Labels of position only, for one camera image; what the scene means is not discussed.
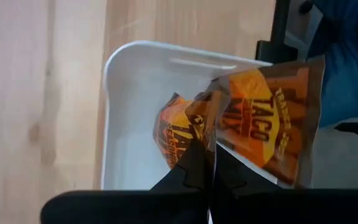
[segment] taco seasoning packet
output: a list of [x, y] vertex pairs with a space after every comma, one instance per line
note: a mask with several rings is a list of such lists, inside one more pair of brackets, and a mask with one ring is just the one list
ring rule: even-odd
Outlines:
[[160, 110], [154, 124], [153, 138], [172, 169], [193, 138], [214, 152], [215, 123], [221, 103], [220, 91], [199, 93], [194, 100], [174, 94]]
[[217, 141], [286, 184], [310, 185], [323, 70], [320, 58], [214, 80], [209, 89], [230, 96], [217, 122]]

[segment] taco mix bag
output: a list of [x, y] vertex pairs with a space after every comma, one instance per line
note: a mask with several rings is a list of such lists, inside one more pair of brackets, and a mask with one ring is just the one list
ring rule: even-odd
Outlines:
[[157, 116], [154, 140], [172, 168], [189, 139], [211, 147], [216, 131], [218, 142], [282, 182], [307, 187], [323, 71], [323, 58], [283, 63], [215, 79], [194, 101], [174, 95]]

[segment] wooden surface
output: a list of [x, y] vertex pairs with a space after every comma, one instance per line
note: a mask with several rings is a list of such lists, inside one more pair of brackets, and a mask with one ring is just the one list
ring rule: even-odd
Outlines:
[[99, 187], [101, 72], [137, 39], [254, 58], [274, 0], [0, 0], [0, 223]]

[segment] blue fabric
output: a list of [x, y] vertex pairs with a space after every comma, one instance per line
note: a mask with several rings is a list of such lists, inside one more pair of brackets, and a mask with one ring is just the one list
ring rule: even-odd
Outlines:
[[358, 0], [314, 3], [340, 27], [337, 41], [325, 54], [320, 121], [320, 127], [324, 127], [358, 117]]

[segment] white plastic bin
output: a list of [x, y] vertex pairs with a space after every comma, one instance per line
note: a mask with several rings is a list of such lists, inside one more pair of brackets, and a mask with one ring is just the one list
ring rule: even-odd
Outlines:
[[116, 50], [104, 71], [108, 102], [102, 189], [150, 189], [168, 173], [152, 130], [158, 111], [174, 92], [190, 100], [216, 77], [266, 65], [270, 63], [150, 41]]

